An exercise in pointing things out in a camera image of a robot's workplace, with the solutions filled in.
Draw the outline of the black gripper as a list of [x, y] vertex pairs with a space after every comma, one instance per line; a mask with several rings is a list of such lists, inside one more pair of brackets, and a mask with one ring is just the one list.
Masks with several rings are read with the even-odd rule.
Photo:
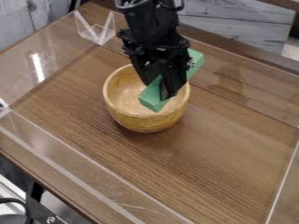
[[187, 82], [189, 41], [176, 30], [168, 31], [157, 39], [145, 37], [144, 40], [137, 40], [129, 29], [121, 29], [116, 36], [121, 39], [124, 53], [141, 82], [148, 86], [161, 74], [160, 99], [176, 96]]

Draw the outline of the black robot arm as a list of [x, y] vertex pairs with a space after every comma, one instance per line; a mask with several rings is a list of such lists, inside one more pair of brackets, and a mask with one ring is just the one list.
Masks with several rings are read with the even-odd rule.
[[173, 0], [114, 0], [127, 28], [116, 32], [122, 50], [148, 86], [157, 76], [159, 97], [165, 100], [176, 95], [187, 82], [191, 56], [189, 41], [176, 30], [177, 11], [184, 8]]

